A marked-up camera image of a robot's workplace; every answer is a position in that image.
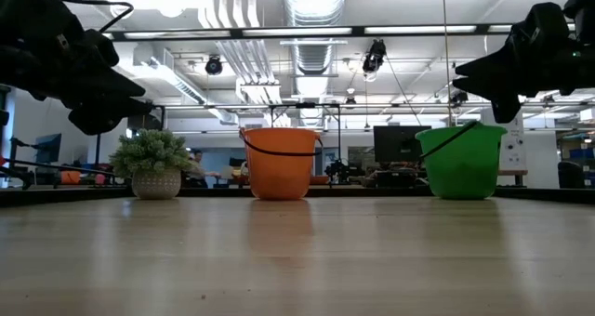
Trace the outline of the small artificial green plant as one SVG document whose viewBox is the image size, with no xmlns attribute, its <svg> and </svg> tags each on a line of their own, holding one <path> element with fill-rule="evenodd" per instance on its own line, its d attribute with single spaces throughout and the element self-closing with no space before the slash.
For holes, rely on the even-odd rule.
<svg viewBox="0 0 595 316">
<path fill-rule="evenodd" d="M 182 184 L 182 172 L 192 164 L 185 139 L 167 130 L 141 129 L 136 136 L 119 138 L 110 155 L 113 173 L 130 181 L 141 200 L 170 200 Z"/>
</svg>

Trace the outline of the blue screen monitor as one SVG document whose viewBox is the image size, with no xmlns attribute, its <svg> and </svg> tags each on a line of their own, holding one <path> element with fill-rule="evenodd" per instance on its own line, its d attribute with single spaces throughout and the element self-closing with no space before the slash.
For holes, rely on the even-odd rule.
<svg viewBox="0 0 595 316">
<path fill-rule="evenodd" d="M 37 163 L 56 163 L 60 158 L 61 133 L 39 137 L 35 140 Z"/>
</svg>

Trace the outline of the person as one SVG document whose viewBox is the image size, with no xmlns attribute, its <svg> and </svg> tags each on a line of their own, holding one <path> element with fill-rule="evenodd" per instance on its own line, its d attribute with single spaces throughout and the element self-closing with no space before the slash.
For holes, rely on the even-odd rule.
<svg viewBox="0 0 595 316">
<path fill-rule="evenodd" d="M 190 185 L 193 187 L 205 189 L 208 187 L 206 183 L 207 177 L 219 178 L 220 173 L 215 171 L 206 171 L 202 165 L 203 153 L 196 151 L 191 159 L 191 167 L 187 171 Z"/>
</svg>

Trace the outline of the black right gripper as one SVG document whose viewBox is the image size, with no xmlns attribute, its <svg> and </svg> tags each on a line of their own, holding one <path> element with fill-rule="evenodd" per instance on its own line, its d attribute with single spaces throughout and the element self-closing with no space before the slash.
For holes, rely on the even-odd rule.
<svg viewBox="0 0 595 316">
<path fill-rule="evenodd" d="M 529 92 L 557 89 L 568 96 L 576 89 L 595 88 L 595 4 L 536 4 L 525 20 L 512 26 L 509 44 L 521 85 Z M 455 69 L 466 77 L 455 79 L 454 87 L 489 100 L 498 124 L 510 123 L 521 109 L 517 92 L 497 81 L 470 77 L 509 73 L 511 49 L 503 46 Z"/>
</svg>

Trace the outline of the black computer monitor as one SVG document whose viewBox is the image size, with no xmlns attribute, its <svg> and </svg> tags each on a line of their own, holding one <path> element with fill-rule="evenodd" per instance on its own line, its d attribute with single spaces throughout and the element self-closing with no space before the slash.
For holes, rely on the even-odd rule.
<svg viewBox="0 0 595 316">
<path fill-rule="evenodd" d="M 415 162 L 422 154 L 416 134 L 429 130 L 429 126 L 375 126 L 374 149 L 378 163 Z"/>
</svg>

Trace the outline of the black aluminium rig frame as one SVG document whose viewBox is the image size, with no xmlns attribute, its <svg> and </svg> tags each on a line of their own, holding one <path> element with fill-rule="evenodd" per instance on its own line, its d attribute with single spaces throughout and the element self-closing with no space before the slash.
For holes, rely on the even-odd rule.
<svg viewBox="0 0 595 316">
<path fill-rule="evenodd" d="M 194 30 L 153 30 L 153 31 L 109 31 L 108 34 L 115 43 L 129 43 L 129 42 L 158 42 L 158 41 L 228 41 L 228 40 L 259 40 L 259 39 L 345 39 L 345 38 L 364 38 L 364 37 L 436 37 L 446 33 L 448 36 L 475 36 L 475 35 L 504 35 L 504 28 L 510 28 L 510 24 L 475 24 L 475 25 L 413 25 L 413 26 L 337 26 L 337 27 L 273 27 L 273 28 L 224 28 L 224 29 L 194 29 Z M 208 109 L 263 109 L 271 110 L 281 108 L 306 108 L 306 107 L 329 107 L 337 109 L 336 116 L 340 119 L 341 109 L 348 108 L 451 108 L 452 103 L 365 103 L 365 104 L 338 104 L 338 103 L 322 103 L 322 104 L 259 104 L 259 105 L 215 105 L 205 104 L 196 106 L 162 106 L 156 105 L 155 108 L 161 108 L 163 111 L 168 110 L 208 110 Z M 581 108 L 595 108 L 595 98 L 584 99 L 580 101 L 557 101 L 557 102 L 521 102 L 522 108 L 536 108 L 536 107 L 581 107 Z M 550 127 L 537 128 L 529 127 L 530 131 L 589 131 L 595 130 L 595 127 Z M 16 157 L 16 152 L 6 158 L 7 162 L 12 166 L 14 164 L 21 165 L 39 165 L 53 169 L 74 170 L 74 167 L 63 165 L 42 165 L 38 163 L 22 161 L 13 159 Z M 495 197 L 512 198 L 512 199 L 528 199 L 537 201 L 551 201 L 551 202 L 568 202 L 574 204 L 595 204 L 595 200 L 590 200 L 587 189 L 572 190 L 572 189 L 531 189 L 521 186 L 522 171 L 504 171 L 503 176 L 515 176 L 515 186 L 496 187 L 494 193 Z M 236 191 L 207 190 L 196 188 L 182 188 L 178 193 L 181 197 L 248 197 L 248 189 Z M 51 203 L 66 203 L 98 199 L 122 198 L 132 196 L 131 187 L 111 186 L 98 188 L 58 188 L 58 189 L 32 189 L 29 191 L 9 188 L 0 189 L 0 206 L 19 206 L 19 205 L 35 205 L 35 204 L 51 204 Z M 367 189 L 347 186 L 316 186 L 309 189 L 306 197 L 430 197 L 429 186 L 417 186 L 410 189 L 404 188 L 380 188 Z"/>
</svg>

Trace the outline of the black office chair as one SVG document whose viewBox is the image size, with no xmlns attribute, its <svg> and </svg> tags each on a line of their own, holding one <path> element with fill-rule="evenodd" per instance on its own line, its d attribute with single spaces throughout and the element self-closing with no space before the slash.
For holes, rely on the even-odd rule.
<svg viewBox="0 0 595 316">
<path fill-rule="evenodd" d="M 558 163 L 559 186 L 561 189 L 584 189 L 584 172 L 580 165 L 562 161 Z"/>
</svg>

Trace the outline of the green plastic bucket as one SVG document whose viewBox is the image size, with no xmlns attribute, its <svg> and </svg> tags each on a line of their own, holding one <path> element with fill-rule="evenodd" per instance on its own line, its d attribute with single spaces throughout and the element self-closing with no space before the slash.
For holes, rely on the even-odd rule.
<svg viewBox="0 0 595 316">
<path fill-rule="evenodd" d="M 473 121 L 416 134 L 431 192 L 449 200 L 481 200 L 496 190 L 501 126 Z"/>
</svg>

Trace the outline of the orange plastic bucket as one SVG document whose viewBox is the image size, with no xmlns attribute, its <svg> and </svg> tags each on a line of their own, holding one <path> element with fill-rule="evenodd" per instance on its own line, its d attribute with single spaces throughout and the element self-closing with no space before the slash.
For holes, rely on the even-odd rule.
<svg viewBox="0 0 595 316">
<path fill-rule="evenodd" d="M 299 200 L 308 192 L 320 135 L 303 128 L 241 128 L 248 178 L 260 200 Z"/>
</svg>

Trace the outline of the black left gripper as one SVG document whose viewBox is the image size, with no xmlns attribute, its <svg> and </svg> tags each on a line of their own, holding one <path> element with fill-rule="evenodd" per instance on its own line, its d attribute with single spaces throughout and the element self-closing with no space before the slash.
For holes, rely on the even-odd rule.
<svg viewBox="0 0 595 316">
<path fill-rule="evenodd" d="M 67 8 L 13 14 L 13 86 L 37 99 L 61 100 L 72 109 L 69 121 L 85 134 L 110 132 L 124 118 L 153 109 L 135 99 L 94 102 L 111 94 L 141 97 L 146 90 L 112 70 L 112 41 L 84 29 Z"/>
</svg>

